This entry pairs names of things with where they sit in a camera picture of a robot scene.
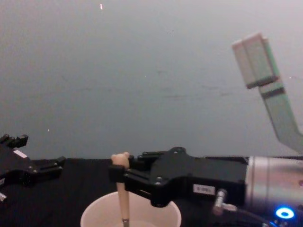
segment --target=label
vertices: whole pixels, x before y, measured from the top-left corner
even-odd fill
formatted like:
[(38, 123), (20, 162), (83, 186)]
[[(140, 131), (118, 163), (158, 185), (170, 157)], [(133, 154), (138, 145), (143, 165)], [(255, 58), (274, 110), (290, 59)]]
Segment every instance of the label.
[(22, 158), (26, 158), (26, 157), (27, 157), (26, 154), (23, 154), (23, 153), (22, 153), (21, 151), (19, 151), (19, 150), (14, 150), (14, 153), (17, 154), (17, 155), (19, 155), (19, 156), (22, 157)]
[(215, 195), (216, 188), (208, 185), (194, 184), (194, 192), (206, 195)]

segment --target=black cloth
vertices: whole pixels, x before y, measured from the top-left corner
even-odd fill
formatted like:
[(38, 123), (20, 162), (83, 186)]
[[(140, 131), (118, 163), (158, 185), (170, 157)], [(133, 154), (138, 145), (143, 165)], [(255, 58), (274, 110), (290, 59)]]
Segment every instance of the black cloth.
[[(66, 159), (60, 178), (32, 188), (9, 185), (1, 190), (8, 197), (0, 206), (0, 227), (79, 227), (84, 210), (99, 197), (116, 191), (109, 181), (108, 159)], [(223, 226), (214, 224), (212, 202), (177, 200), (182, 227)], [(229, 215), (228, 222), (234, 222)]]

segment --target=cable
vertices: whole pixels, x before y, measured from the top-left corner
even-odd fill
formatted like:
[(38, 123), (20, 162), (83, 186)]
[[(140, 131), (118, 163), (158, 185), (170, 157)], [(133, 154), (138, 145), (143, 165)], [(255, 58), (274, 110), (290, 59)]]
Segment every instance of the cable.
[(260, 222), (262, 222), (262, 223), (265, 223), (265, 224), (267, 224), (268, 226), (277, 227), (273, 222), (270, 222), (270, 221), (266, 220), (265, 218), (263, 218), (263, 217), (261, 217), (261, 216), (259, 216), (259, 215), (253, 214), (253, 213), (251, 213), (251, 212), (249, 212), (249, 211), (242, 210), (242, 209), (239, 209), (239, 208), (237, 209), (237, 211), (238, 211), (240, 214), (244, 214), (244, 215), (249, 216), (249, 217), (251, 217), (251, 218), (254, 218), (254, 219), (256, 219), (256, 220), (258, 220), (258, 221), (260, 221)]

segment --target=metal cylinder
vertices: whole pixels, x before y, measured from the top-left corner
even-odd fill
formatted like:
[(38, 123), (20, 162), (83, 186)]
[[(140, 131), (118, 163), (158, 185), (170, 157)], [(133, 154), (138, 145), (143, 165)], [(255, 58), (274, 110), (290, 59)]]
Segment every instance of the metal cylinder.
[(250, 157), (246, 174), (246, 209), (274, 215), (288, 206), (303, 207), (303, 161), (285, 158)]

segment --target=blue led light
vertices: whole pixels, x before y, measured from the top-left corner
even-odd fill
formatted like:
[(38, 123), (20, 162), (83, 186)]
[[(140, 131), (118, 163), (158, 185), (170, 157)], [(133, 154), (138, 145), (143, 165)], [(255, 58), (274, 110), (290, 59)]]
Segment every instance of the blue led light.
[(283, 218), (283, 219), (290, 219), (294, 217), (294, 212), (292, 209), (287, 208), (287, 207), (281, 207), (279, 209), (277, 209), (276, 211), (276, 215), (279, 218)]

